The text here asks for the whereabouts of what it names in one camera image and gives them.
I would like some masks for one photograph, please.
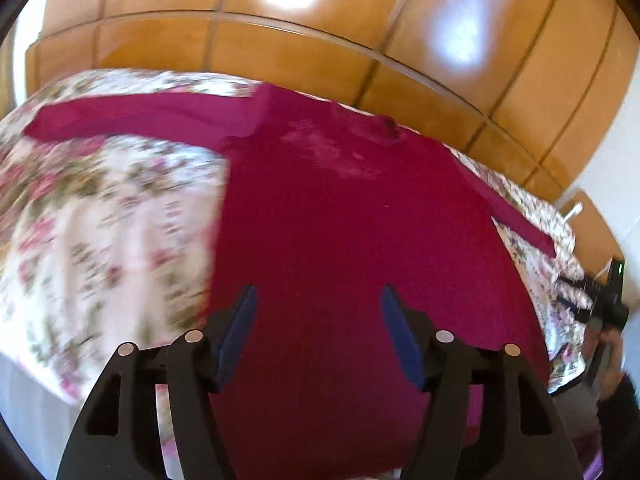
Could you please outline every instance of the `bed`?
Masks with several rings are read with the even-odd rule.
[[[106,205],[102,205],[99,209],[99,218],[92,219],[94,223],[85,219],[86,224],[107,229],[101,235],[105,238],[117,233],[122,235],[123,232],[142,233],[140,236],[146,240],[147,245],[138,248],[138,252],[136,248],[132,248],[129,253],[119,255],[123,261],[121,267],[129,266],[129,270],[118,267],[101,268],[100,254],[93,254],[82,245],[82,238],[89,238],[91,235],[80,230],[70,235],[69,239],[63,237],[60,242],[64,246],[72,246],[64,254],[68,253],[75,257],[79,267],[73,267],[69,262],[56,259],[56,254],[63,253],[56,252],[59,247],[55,244],[47,256],[46,263],[43,264],[38,260],[34,265],[33,258],[17,256],[15,233],[20,235],[22,245],[21,248],[18,247],[20,249],[18,253],[50,242],[49,226],[43,223],[37,224],[37,220],[36,227],[33,220],[28,224],[29,211],[44,207],[38,203],[34,206],[33,203],[50,191],[47,187],[50,186],[50,182],[46,179],[47,172],[42,169],[43,166],[31,168],[33,170],[31,174],[26,170],[17,171],[15,158],[26,160],[31,156],[36,158],[41,156],[42,160],[46,160],[47,157],[51,157],[51,153],[55,155],[57,153],[55,150],[61,150],[61,148],[58,146],[43,148],[37,142],[24,140],[21,137],[23,130],[42,107],[81,98],[157,92],[249,97],[254,94],[259,85],[259,82],[212,73],[93,70],[47,86],[0,123],[2,184],[6,186],[5,189],[12,190],[22,184],[34,185],[34,190],[32,189],[31,196],[26,202],[5,200],[0,211],[2,213],[2,270],[7,276],[0,286],[0,298],[3,300],[0,312],[4,319],[0,338],[2,341],[0,378],[5,386],[0,395],[0,413],[15,439],[45,478],[55,477],[66,438],[78,416],[82,400],[90,391],[100,373],[101,365],[104,365],[113,349],[125,340],[134,340],[141,347],[165,344],[202,321],[200,317],[203,313],[202,302],[206,299],[206,281],[207,277],[214,272],[212,266],[215,263],[216,250],[214,237],[212,243],[209,241],[211,232],[207,230],[207,226],[215,225],[219,216],[222,215],[228,167],[225,159],[216,153],[170,142],[150,142],[140,137],[116,136],[108,140],[69,141],[65,144],[65,151],[61,156],[72,160],[75,160],[74,157],[78,160],[85,157],[82,160],[86,160],[88,156],[100,150],[111,150],[111,155],[101,162],[105,166],[94,167],[83,162],[80,164],[81,168],[75,170],[76,173],[70,177],[71,180],[75,179],[79,182],[74,188],[74,193],[78,196],[91,195],[96,174],[101,178],[105,175],[114,178],[112,191],[113,196],[119,197],[119,202],[114,203],[117,207],[113,205],[109,209]],[[556,277],[559,274],[579,277],[583,272],[578,260],[573,256],[575,239],[572,229],[553,206],[537,199],[501,174],[489,170],[468,156],[453,148],[450,150],[488,188],[497,192],[520,211],[524,218],[553,240],[556,250],[555,259],[545,256],[505,225],[495,222],[497,233],[526,286],[539,329],[544,336],[550,363],[548,389],[553,392],[584,371],[584,361],[580,355],[583,328],[573,320],[570,313],[554,301],[557,293],[554,285]],[[173,157],[177,162],[169,164],[169,169],[164,166],[160,168],[159,156]],[[113,225],[118,224],[114,220],[116,210],[119,207],[125,210],[131,205],[131,201],[135,201],[135,189],[155,193],[156,202],[150,205],[148,210],[136,213],[137,216],[136,214],[133,214],[133,217],[123,216],[118,221],[129,222],[126,229],[114,230]],[[176,199],[172,193],[181,193],[180,198]],[[137,259],[140,258],[140,251],[143,251],[153,253],[154,264],[158,267],[168,264],[172,260],[172,255],[163,252],[159,248],[163,243],[154,241],[154,237],[162,238],[167,244],[175,243],[177,227],[171,224],[167,229],[159,232],[157,229],[145,230],[144,226],[151,222],[150,218],[157,214],[157,211],[161,211],[168,219],[173,218],[174,210],[171,208],[175,207],[175,202],[180,202],[181,211],[193,211],[188,218],[180,217],[183,224],[188,226],[187,231],[193,235],[188,242],[193,250],[187,251],[190,256],[185,263],[188,269],[186,273],[189,276],[180,284],[169,283],[162,286],[174,291],[180,288],[178,285],[186,287],[187,290],[181,290],[180,298],[185,296],[190,298],[188,307],[177,312],[171,302],[178,296],[172,296],[171,290],[164,295],[164,298],[153,300],[162,303],[163,307],[160,310],[164,309],[165,316],[144,312],[143,308],[135,307],[135,301],[129,301],[127,308],[118,308],[118,299],[108,294],[96,301],[92,291],[85,285],[91,283],[98,274],[107,285],[120,280],[129,283],[127,293],[141,294],[145,298],[140,302],[141,304],[147,304],[150,301],[149,297],[154,298],[155,282],[149,281],[152,278],[135,274],[139,267]],[[70,217],[65,221],[72,222],[74,215],[84,214],[83,212],[83,209],[71,209]],[[43,314],[46,310],[42,309],[38,303],[44,301],[44,298],[48,297],[47,294],[51,294],[50,290],[42,285],[47,283],[47,280],[38,281],[39,273],[43,272],[39,269],[50,267],[55,263],[70,266],[69,269],[76,269],[69,271],[70,277],[65,286],[76,291],[77,294],[84,295],[86,299],[83,300],[84,303],[79,310],[73,311],[73,315],[69,314],[69,319],[73,318],[76,322],[71,324],[67,334],[56,334],[55,330],[52,330],[52,322],[47,320],[46,314]],[[84,272],[88,276],[85,282],[73,278],[79,272]],[[40,283],[39,288],[37,286],[33,293],[34,299],[31,299],[29,307],[29,311],[36,314],[30,314],[29,318],[20,316],[20,306],[13,304],[10,299],[15,296],[10,278],[15,282],[21,281],[23,284]],[[105,304],[108,306],[106,310],[111,314],[107,322],[102,322],[97,327],[95,319],[101,309],[105,309]],[[582,300],[582,306],[586,308],[588,304]],[[74,340],[78,343],[78,337],[82,340],[80,342],[83,348],[89,348],[89,350],[86,352],[83,350],[80,354],[70,353],[69,349],[73,348],[66,346],[66,351],[63,351],[64,340]],[[181,478],[172,444],[166,392],[160,388],[158,405],[167,471],[171,478]]]

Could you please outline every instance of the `floral bedspread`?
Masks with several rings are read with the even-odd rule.
[[[39,144],[21,135],[37,111],[116,94],[249,96],[258,84],[93,70],[42,89],[0,122],[0,351],[82,402],[119,343],[158,346],[197,325],[226,184],[224,159],[201,148],[135,136]],[[582,274],[572,231],[553,206],[451,150],[555,241],[552,260],[496,223],[536,309],[555,390],[584,370],[583,328],[554,301],[559,273]]]

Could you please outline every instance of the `pink flower pattern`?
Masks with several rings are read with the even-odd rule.
[[[20,262],[20,266],[18,266],[18,277],[20,277],[20,282],[23,285],[33,279],[33,271],[32,260],[23,260]]]
[[[55,142],[43,142],[39,146],[36,146],[36,154],[38,156],[47,156],[57,146]]]
[[[95,152],[101,149],[104,146],[106,141],[105,136],[95,136],[90,139],[78,140],[78,143],[75,146],[73,151],[74,156],[89,156],[93,155]]]
[[[120,279],[122,277],[122,268],[119,266],[109,267],[107,271],[107,284],[109,288],[113,288],[120,283]]]
[[[70,378],[63,376],[60,379],[60,388],[73,400],[80,399],[80,392],[78,391],[78,387]]]
[[[21,251],[39,248],[53,240],[51,232],[56,225],[53,218],[38,218],[31,226],[31,234],[20,244]]]
[[[151,171],[155,171],[156,173],[164,173],[166,171],[166,158],[160,157],[156,158],[151,162]]]
[[[34,185],[31,191],[31,199],[36,200],[41,196],[49,194],[56,183],[56,176],[54,174],[46,174],[40,178]]]
[[[163,265],[175,260],[175,256],[169,253],[167,249],[158,249],[151,253],[152,267],[159,269]]]
[[[24,164],[13,164],[9,167],[8,170],[6,170],[4,174],[5,179],[7,180],[7,182],[12,183],[21,176],[23,171],[24,171]]]

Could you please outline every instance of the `wooden headboard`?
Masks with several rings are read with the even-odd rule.
[[[7,115],[14,107],[14,85],[12,81],[12,44],[14,41],[12,29],[6,39],[0,44],[0,119]]]
[[[47,0],[27,79],[269,81],[391,115],[554,202],[609,129],[638,46],[614,0]]]

